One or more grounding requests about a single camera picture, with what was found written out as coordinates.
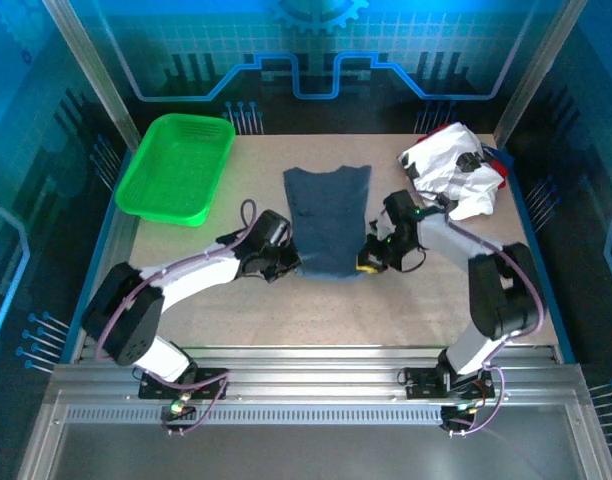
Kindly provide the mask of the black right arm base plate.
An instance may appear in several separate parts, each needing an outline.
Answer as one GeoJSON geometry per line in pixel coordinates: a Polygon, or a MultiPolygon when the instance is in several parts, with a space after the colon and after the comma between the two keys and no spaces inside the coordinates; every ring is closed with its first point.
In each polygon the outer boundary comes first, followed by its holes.
{"type": "Polygon", "coordinates": [[[404,388],[408,400],[489,400],[495,397],[492,375],[483,370],[457,375],[439,367],[405,367],[398,371],[396,381],[404,388]]]}

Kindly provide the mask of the green plastic basket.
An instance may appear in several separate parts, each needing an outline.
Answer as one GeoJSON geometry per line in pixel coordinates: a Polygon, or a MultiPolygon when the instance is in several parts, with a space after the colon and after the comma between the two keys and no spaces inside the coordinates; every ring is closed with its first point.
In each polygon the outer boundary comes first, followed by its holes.
{"type": "Polygon", "coordinates": [[[235,135],[222,118],[180,113],[157,118],[117,187],[117,207],[147,221],[202,225],[235,135]]]}

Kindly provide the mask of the dark blue t-shirt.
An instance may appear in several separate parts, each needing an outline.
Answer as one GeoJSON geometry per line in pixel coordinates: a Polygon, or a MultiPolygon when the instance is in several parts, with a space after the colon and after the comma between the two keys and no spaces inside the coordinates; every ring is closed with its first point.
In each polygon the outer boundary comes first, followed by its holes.
{"type": "Polygon", "coordinates": [[[305,278],[350,281],[362,276],[357,254],[365,245],[370,166],[341,166],[313,173],[283,172],[292,238],[305,278]]]}

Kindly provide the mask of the aluminium corner post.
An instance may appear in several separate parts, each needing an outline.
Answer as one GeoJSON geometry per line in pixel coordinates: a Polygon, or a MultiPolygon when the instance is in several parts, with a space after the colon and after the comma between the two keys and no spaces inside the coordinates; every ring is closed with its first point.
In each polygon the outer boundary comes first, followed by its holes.
{"type": "Polygon", "coordinates": [[[519,124],[587,2],[588,0],[562,0],[493,131],[493,138],[499,149],[505,147],[519,124]]]}
{"type": "Polygon", "coordinates": [[[127,148],[135,153],[142,137],[70,1],[42,0],[42,3],[127,148]]]}

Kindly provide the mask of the aluminium rail frame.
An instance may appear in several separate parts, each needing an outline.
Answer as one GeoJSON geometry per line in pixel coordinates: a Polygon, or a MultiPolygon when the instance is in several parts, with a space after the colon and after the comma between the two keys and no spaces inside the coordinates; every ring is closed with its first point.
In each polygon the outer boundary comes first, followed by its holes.
{"type": "MultiPolygon", "coordinates": [[[[231,372],[218,405],[431,405],[408,400],[404,367],[433,349],[205,348],[203,366],[231,372]]],[[[547,346],[499,359],[503,405],[484,428],[449,438],[422,425],[205,425],[169,437],[159,425],[71,424],[75,405],[164,406],[138,397],[131,371],[88,361],[53,372],[16,480],[612,480],[610,427],[580,367],[547,346]]]]}

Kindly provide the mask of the white t-shirt with black print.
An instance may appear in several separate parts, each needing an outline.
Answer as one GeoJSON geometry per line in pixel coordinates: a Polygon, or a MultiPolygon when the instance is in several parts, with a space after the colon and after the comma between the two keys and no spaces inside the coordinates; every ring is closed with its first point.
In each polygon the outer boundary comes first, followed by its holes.
{"type": "Polygon", "coordinates": [[[434,130],[398,156],[417,195],[454,221],[494,212],[504,176],[479,138],[454,122],[434,130]]]}

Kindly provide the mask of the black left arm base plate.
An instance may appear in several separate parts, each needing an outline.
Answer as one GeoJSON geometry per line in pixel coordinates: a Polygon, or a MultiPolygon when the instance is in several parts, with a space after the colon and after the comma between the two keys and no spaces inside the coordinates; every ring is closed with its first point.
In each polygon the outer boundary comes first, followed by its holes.
{"type": "MultiPolygon", "coordinates": [[[[191,365],[186,372],[176,381],[176,384],[194,384],[211,380],[213,377],[227,373],[225,368],[199,368],[191,365]]],[[[170,388],[158,382],[146,373],[139,377],[138,397],[146,400],[176,400],[179,399],[186,390],[170,388]]],[[[215,397],[223,381],[215,381],[206,386],[196,389],[191,393],[192,400],[209,400],[215,397]]]]}

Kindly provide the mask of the blue table edge strip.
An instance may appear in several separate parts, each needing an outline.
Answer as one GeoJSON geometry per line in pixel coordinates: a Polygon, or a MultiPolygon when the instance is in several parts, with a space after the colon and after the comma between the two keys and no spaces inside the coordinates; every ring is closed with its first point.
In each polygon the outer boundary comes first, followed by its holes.
{"type": "Polygon", "coordinates": [[[554,332],[557,336],[558,349],[561,361],[566,364],[575,364],[576,358],[572,350],[570,340],[566,331],[559,306],[557,304],[552,284],[550,282],[548,272],[546,270],[542,253],[539,248],[537,241],[536,231],[531,223],[527,203],[524,199],[518,177],[515,173],[515,158],[508,153],[505,147],[500,152],[500,160],[508,168],[507,181],[509,188],[513,194],[516,210],[520,218],[524,234],[527,239],[527,244],[533,255],[535,268],[537,271],[538,279],[542,287],[542,291],[545,298],[545,305],[548,307],[548,313],[550,314],[551,323],[553,325],[554,332]]]}

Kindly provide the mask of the small board with yellow light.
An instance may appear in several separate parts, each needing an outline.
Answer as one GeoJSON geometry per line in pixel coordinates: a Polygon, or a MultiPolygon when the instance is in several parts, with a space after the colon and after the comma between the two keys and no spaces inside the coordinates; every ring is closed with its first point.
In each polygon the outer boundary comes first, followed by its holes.
{"type": "Polygon", "coordinates": [[[449,438],[465,438],[477,433],[476,416],[479,408],[475,405],[443,406],[440,411],[440,428],[449,438]]]}

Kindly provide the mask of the small board with green light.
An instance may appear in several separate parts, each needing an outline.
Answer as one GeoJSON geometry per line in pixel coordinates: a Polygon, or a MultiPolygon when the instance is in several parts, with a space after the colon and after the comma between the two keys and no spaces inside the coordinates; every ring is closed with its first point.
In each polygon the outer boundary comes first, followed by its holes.
{"type": "Polygon", "coordinates": [[[195,414],[196,408],[194,406],[189,406],[186,400],[174,400],[168,407],[162,410],[162,428],[169,437],[175,435],[184,436],[191,428],[189,420],[192,420],[195,414]]]}

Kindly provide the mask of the red t-shirt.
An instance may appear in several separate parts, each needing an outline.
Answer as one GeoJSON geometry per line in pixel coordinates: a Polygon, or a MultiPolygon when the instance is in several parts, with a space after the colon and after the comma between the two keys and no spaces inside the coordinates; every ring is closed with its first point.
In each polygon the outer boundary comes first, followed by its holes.
{"type": "Polygon", "coordinates": [[[408,151],[407,169],[424,190],[451,186],[484,192],[505,186],[507,167],[495,151],[460,122],[446,123],[421,137],[408,151]]]}

